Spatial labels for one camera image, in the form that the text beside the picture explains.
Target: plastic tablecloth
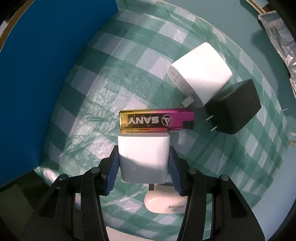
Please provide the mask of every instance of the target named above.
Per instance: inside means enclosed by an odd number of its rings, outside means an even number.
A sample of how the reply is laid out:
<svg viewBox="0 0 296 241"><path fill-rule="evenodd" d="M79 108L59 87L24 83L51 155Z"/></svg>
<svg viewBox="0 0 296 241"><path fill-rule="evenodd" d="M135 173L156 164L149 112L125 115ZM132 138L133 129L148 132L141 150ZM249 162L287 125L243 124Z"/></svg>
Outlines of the plastic tablecloth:
<svg viewBox="0 0 296 241"><path fill-rule="evenodd" d="M97 166L117 144L120 110L177 108L184 95L167 69L208 42L233 73L226 86L252 78L262 107L235 135L210 132L207 116L195 109L194 130L170 132L170 143L191 167L214 177L229 175L253 207L279 170L290 135L261 71L225 34L183 9L159 1L118 0L117 5L119 11L84 48L65 80L36 172L50 185L61 173L74 176ZM121 182L119 170L114 190L101 196L106 224L145 238L176 240L183 214L148 211L143 203L147 190L147 184ZM208 198L204 238L210 221Z"/></svg>

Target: blue board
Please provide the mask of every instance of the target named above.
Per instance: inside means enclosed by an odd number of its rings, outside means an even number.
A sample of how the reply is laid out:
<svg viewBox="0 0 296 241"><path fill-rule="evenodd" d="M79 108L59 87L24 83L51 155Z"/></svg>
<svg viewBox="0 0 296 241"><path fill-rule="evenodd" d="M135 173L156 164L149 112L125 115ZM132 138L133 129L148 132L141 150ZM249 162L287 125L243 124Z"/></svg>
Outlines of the blue board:
<svg viewBox="0 0 296 241"><path fill-rule="evenodd" d="M41 163L49 118L83 47L115 0L35 0L0 52L0 187Z"/></svg>

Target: black power adapter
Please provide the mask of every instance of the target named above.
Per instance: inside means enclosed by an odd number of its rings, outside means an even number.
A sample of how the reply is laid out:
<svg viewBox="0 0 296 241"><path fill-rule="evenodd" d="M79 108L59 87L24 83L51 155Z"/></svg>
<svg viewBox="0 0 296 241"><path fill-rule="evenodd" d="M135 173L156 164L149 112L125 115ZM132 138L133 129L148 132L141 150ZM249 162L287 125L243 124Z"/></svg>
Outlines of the black power adapter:
<svg viewBox="0 0 296 241"><path fill-rule="evenodd" d="M254 82L249 79L219 91L205 107L213 129L235 134L256 115L261 103Z"/></svg>

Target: light blue table surface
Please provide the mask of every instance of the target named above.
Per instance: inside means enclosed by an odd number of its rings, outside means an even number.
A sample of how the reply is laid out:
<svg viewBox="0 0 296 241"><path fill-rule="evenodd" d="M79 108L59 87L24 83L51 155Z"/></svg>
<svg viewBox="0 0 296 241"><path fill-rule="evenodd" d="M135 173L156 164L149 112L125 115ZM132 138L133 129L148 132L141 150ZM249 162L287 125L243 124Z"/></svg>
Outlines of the light blue table surface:
<svg viewBox="0 0 296 241"><path fill-rule="evenodd" d="M284 62L258 24L258 12L246 0L166 0L213 24L238 44L263 72L296 132L296 99Z"/></svg>

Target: plaid pattern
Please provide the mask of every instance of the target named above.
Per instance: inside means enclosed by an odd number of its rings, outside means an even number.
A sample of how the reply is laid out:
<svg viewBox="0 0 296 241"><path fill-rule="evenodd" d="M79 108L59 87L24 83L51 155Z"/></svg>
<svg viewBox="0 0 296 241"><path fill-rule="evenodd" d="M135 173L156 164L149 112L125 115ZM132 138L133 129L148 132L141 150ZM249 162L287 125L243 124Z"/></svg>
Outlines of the plaid pattern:
<svg viewBox="0 0 296 241"><path fill-rule="evenodd" d="M236 135L209 132L196 109L194 130L171 132L171 144L191 167L227 174L254 206L270 186L289 145L279 102L261 71L227 36L206 21L163 2L118 0L119 11L97 32L71 69L53 110L36 169L48 184L60 173L79 175L109 156L117 144L122 109L176 108L184 96L166 74L170 64L209 42L233 76L252 78L262 108ZM175 241L183 214L156 214L143 204L147 185L122 183L101 197L107 225L141 237ZM210 234L208 199L204 238Z"/></svg>

